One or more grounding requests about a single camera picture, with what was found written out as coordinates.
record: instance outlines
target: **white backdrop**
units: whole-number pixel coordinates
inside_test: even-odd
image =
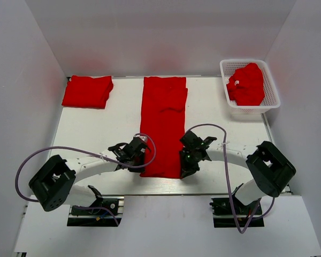
[[[219,74],[264,59],[295,0],[26,0],[66,75]]]
[[[297,0],[266,61],[281,97],[271,130],[297,168],[291,187],[321,246],[321,1]]]
[[[0,0],[0,257],[11,256],[25,201],[14,190],[20,163],[50,145],[65,76],[23,0]],[[35,158],[21,180],[28,180]]]

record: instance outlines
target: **wire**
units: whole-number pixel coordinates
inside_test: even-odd
[[[262,215],[259,216],[259,217],[254,217],[252,220],[253,220],[253,221],[256,221],[256,220],[260,220],[261,218],[264,218],[264,217],[271,211],[271,209],[272,209],[272,207],[273,207],[273,204],[274,204],[274,200],[275,200],[275,197],[272,198],[272,202],[271,202],[271,204],[270,204],[270,207],[267,209],[267,211],[266,211],[264,214],[262,214]]]
[[[100,218],[103,218],[104,216],[106,216],[107,213],[108,213],[108,211],[106,211],[104,214],[102,214],[102,215],[100,216]]]
[[[92,209],[105,210],[107,213],[109,213],[113,217],[117,226],[119,226],[119,222],[118,222],[117,218],[114,216],[114,214],[109,209],[107,209],[105,207],[83,207],[83,206],[77,206],[77,205],[73,205],[73,207],[75,207],[76,209],[80,209],[80,210],[92,210]]]
[[[260,203],[261,200],[258,199],[254,210],[252,211],[250,217],[248,218],[248,220],[247,220],[247,222],[246,222],[243,230],[241,230],[240,225],[239,225],[239,222],[238,222],[238,217],[236,216],[235,209],[234,209],[234,202],[233,202],[233,197],[232,197],[230,175],[228,174],[228,159],[227,159],[227,151],[226,151],[227,131],[226,131],[223,127],[220,127],[219,125],[215,125],[215,124],[211,124],[211,123],[204,123],[204,124],[200,124],[200,125],[193,126],[193,127],[191,127],[190,129],[188,129],[188,131],[190,131],[190,130],[196,128],[196,127],[202,127],[202,126],[213,126],[213,127],[217,127],[218,129],[221,129],[221,130],[224,132],[223,153],[224,153],[224,162],[225,162],[225,173],[226,173],[228,197],[229,197],[229,199],[230,199],[231,211],[232,211],[232,214],[233,214],[235,226],[236,226],[236,228],[238,229],[238,231],[239,231],[241,234],[244,234],[245,231],[247,230],[247,227],[249,226],[250,222],[252,221],[252,218],[253,218],[253,216],[255,215],[255,213],[256,213],[256,211],[257,211],[257,209],[258,209],[258,206],[259,206],[259,203]]]
[[[73,148],[73,147],[68,147],[68,146],[50,146],[50,147],[45,147],[45,148],[42,148],[38,151],[35,151],[34,153],[30,154],[20,165],[20,167],[18,168],[18,171],[17,171],[17,174],[16,174],[16,178],[14,180],[14,185],[15,185],[15,188],[16,188],[16,191],[17,191],[17,194],[23,198],[24,200],[26,201],[30,201],[30,202],[39,202],[38,200],[35,200],[35,199],[31,199],[31,198],[28,198],[26,196],[24,196],[22,194],[22,192],[20,191],[19,189],[19,176],[20,176],[20,173],[23,169],[23,167],[25,166],[25,164],[35,155],[41,153],[41,152],[44,152],[44,151],[48,151],[48,150],[52,150],[52,149],[64,149],[64,150],[70,150],[70,151],[74,151],[74,152],[79,152],[79,153],[83,153],[83,154],[87,154],[87,155],[90,155],[90,156],[93,156],[93,157],[96,157],[96,158],[102,158],[108,162],[113,162],[113,163],[116,163],[116,164],[119,164],[121,165],[122,167],[126,167],[126,168],[132,168],[132,169],[139,169],[139,168],[144,168],[146,167],[147,165],[149,165],[151,162],[154,161],[154,159],[156,158],[156,145],[154,143],[154,141],[152,140],[152,138],[144,133],[137,133],[136,135],[141,135],[141,136],[145,136],[147,137],[148,139],[150,139],[153,147],[154,147],[154,155],[152,157],[152,159],[148,162],[148,163],[145,163],[143,165],[138,165],[138,166],[133,166],[133,165],[128,165],[128,164],[125,164],[125,163],[122,163],[122,162],[119,162],[117,160],[113,160],[113,159],[110,159],[108,157],[105,157],[105,156],[101,156],[100,154],[95,154],[95,153],[92,153],[92,152],[88,152],[88,151],[85,151],[85,150],[81,150],[81,149],[77,149],[77,148]]]

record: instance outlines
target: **purple cable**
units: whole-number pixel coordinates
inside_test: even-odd
[[[218,129],[221,129],[223,132],[224,132],[224,139],[223,139],[223,152],[224,152],[224,162],[225,162],[225,173],[226,173],[226,180],[227,180],[227,190],[228,190],[228,197],[230,199],[230,204],[231,204],[231,207],[234,207],[234,203],[233,203],[233,197],[232,197],[232,190],[231,190],[231,183],[230,183],[230,176],[228,174],[228,160],[227,160],[227,152],[226,152],[226,139],[227,139],[227,132],[226,130],[223,128],[223,127],[220,127],[218,125],[215,125],[215,124],[210,124],[210,123],[205,123],[205,124],[200,124],[200,125],[196,125],[196,126],[193,126],[191,127],[190,129],[188,129],[188,131],[196,128],[196,127],[201,127],[201,126],[213,126],[213,127],[217,127]],[[250,222],[252,221],[253,219],[253,216],[255,215],[257,209],[258,209],[258,206],[259,206],[259,203],[260,203],[260,199],[257,201],[257,204],[254,208],[254,210],[252,211],[250,217],[248,218],[246,224],[245,224],[245,227],[243,228],[243,230],[241,230],[240,228],[240,225],[239,225],[239,222],[238,222],[238,217],[236,216],[236,212],[235,212],[235,209],[234,208],[231,208],[232,210],[232,214],[233,214],[233,218],[234,218],[234,222],[235,222],[235,226],[236,228],[238,229],[238,231],[241,233],[241,234],[244,234],[245,231],[247,230],[247,227],[249,226]]]
[[[41,153],[41,152],[44,152],[44,151],[47,151],[47,150],[52,150],[52,149],[64,149],[64,150],[70,150],[70,151],[75,151],[75,152],[79,152],[79,153],[83,153],[83,154],[88,154],[90,156],[93,156],[93,157],[97,157],[97,158],[102,158],[108,162],[114,162],[116,164],[119,164],[123,167],[126,167],[126,168],[132,168],[132,169],[139,169],[139,168],[143,168],[143,167],[146,167],[147,165],[149,165],[151,162],[154,161],[154,159],[156,158],[156,145],[154,143],[154,141],[152,140],[151,137],[149,137],[148,135],[144,134],[144,133],[137,133],[136,135],[141,135],[141,136],[144,136],[144,137],[147,137],[148,139],[150,139],[153,147],[154,147],[154,155],[152,157],[152,159],[148,162],[148,163],[145,163],[143,165],[139,165],[139,166],[133,166],[133,165],[128,165],[128,164],[125,164],[125,163],[122,163],[122,162],[118,162],[117,160],[113,160],[113,159],[110,159],[108,157],[105,157],[105,156],[101,156],[100,154],[95,154],[95,153],[92,153],[92,152],[88,152],[88,151],[85,151],[85,150],[81,150],[81,149],[77,149],[77,148],[73,148],[73,147],[68,147],[68,146],[50,146],[50,147],[45,147],[45,148],[42,148],[38,151],[35,151],[34,153],[32,153],[31,155],[29,155],[23,162],[22,164],[20,165],[20,167],[18,168],[18,171],[17,171],[17,174],[16,174],[16,179],[14,181],[14,184],[15,184],[15,187],[16,187],[16,191],[17,191],[17,194],[23,198],[24,200],[26,201],[30,201],[30,202],[39,202],[38,200],[35,200],[35,199],[31,199],[31,198],[28,198],[26,196],[24,196],[20,189],[19,189],[19,184],[18,184],[18,181],[19,181],[19,176],[20,176],[20,173],[21,173],[21,170],[22,168],[24,167],[24,165],[35,155]]]
[[[80,209],[80,210],[92,210],[92,209],[105,210],[113,217],[113,219],[116,222],[117,226],[119,226],[119,222],[118,222],[117,218],[115,217],[115,215],[105,207],[82,207],[82,206],[77,206],[77,205],[73,205],[73,207],[75,207],[76,209]]]
[[[254,217],[252,220],[256,221],[256,220],[260,220],[261,218],[264,218],[271,211],[273,204],[274,204],[274,200],[275,200],[275,197],[272,198],[272,202],[270,204],[270,207],[267,209],[267,211],[263,215],[261,215],[259,217]]]

